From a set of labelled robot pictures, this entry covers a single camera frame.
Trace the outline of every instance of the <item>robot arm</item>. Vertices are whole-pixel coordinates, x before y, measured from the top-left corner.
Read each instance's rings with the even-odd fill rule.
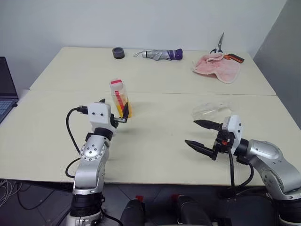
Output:
[[[194,122],[219,132],[212,149],[186,140],[190,147],[213,160],[219,152],[231,150],[239,163],[251,163],[277,203],[282,224],[301,225],[301,174],[283,157],[276,145],[266,141],[242,139],[242,124],[237,115],[226,117],[222,124],[207,120]]]
[[[103,217],[101,204],[105,164],[109,158],[109,147],[116,134],[119,122],[125,123],[128,106],[125,105],[124,117],[114,118],[111,107],[100,102],[81,107],[88,114],[93,133],[88,133],[86,143],[80,150],[80,162],[73,183],[71,211],[67,216],[67,226],[96,226]]]

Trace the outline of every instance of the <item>laptop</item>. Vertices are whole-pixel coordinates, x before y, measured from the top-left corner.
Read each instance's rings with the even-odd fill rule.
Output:
[[[10,110],[17,106],[18,100],[19,98],[6,59],[0,56],[0,123]]]

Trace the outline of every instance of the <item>pink cloth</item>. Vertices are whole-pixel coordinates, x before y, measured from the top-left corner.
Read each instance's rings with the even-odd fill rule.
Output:
[[[218,80],[232,83],[237,78],[240,64],[234,60],[223,59],[223,53],[209,53],[203,55],[195,65],[193,71],[198,74],[215,74]]]

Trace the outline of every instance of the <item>yellow bottle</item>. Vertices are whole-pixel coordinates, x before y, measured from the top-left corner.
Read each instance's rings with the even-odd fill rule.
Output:
[[[117,107],[120,117],[123,117],[123,109],[128,104],[128,117],[132,116],[132,107],[128,101],[126,88],[121,79],[113,79],[110,82],[111,95]]]

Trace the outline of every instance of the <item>laptop keyboard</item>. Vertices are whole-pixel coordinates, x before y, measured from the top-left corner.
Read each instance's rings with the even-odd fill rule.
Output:
[[[3,115],[4,112],[11,105],[12,101],[10,100],[0,100],[0,115]]]

